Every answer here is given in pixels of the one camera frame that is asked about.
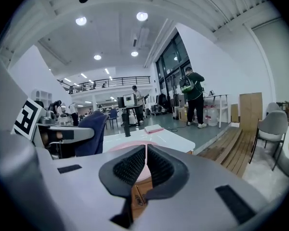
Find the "concrete floor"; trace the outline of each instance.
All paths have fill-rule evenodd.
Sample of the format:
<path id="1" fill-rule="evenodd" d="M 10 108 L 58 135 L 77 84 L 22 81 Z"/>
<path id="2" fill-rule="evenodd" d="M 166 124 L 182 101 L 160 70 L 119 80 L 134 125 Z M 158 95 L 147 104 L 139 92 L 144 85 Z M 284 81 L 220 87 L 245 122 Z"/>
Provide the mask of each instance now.
<path id="1" fill-rule="evenodd" d="M 120 126 L 120 120 L 118 119 L 118 128 L 115 123 L 116 121 L 114 121 L 114 129 L 112 129 L 110 128 L 109 121 L 107 121 L 107 129 L 105 129 L 104 136 L 124 133 L 124 129 Z M 228 127 L 228 124 L 223 122 L 221 128 L 218 128 L 218 126 L 207 126 L 206 128 L 199 129 L 197 128 L 196 123 L 193 123 L 191 126 L 186 126 L 185 122 L 182 122 L 180 120 L 174 120 L 172 118 L 172 114 L 166 114 L 157 116 L 148 115 L 148 118 L 144 119 L 143 124 L 141 124 L 139 127 L 130 127 L 130 131 L 132 132 L 141 130 L 144 129 L 146 126 L 151 126 L 155 124 L 159 124 L 165 129 L 180 127 L 175 133 L 185 139 L 194 142 L 196 144 L 195 149 L 203 147 L 204 144 L 216 138 L 216 136 L 218 136 L 221 132 L 225 132 L 225 129 Z"/>
<path id="2" fill-rule="evenodd" d="M 272 155 L 276 145 L 267 143 L 264 148 L 264 141 L 258 140 L 252 162 L 247 164 L 242 179 L 255 187 L 269 202 L 283 196 L 289 190 L 289 177 L 286 176 L 278 166 L 274 171 Z"/>

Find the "cardboard box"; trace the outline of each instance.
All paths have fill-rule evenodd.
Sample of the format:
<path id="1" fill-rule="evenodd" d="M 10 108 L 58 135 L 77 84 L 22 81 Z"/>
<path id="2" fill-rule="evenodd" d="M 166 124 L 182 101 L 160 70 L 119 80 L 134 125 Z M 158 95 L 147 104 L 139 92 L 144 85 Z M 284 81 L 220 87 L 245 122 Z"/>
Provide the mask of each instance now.
<path id="1" fill-rule="evenodd" d="M 183 122 L 187 121 L 187 111 L 185 108 L 179 109 L 179 120 Z"/>

